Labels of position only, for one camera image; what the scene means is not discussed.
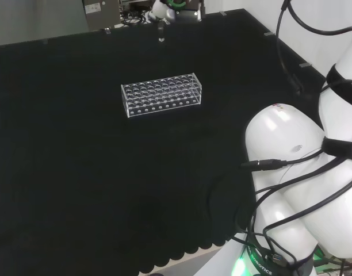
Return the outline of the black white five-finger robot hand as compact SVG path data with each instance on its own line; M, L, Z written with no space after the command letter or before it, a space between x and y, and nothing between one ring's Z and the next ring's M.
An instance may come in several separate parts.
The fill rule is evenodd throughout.
M155 1L148 15L155 22L199 22L205 18L205 3L200 0Z

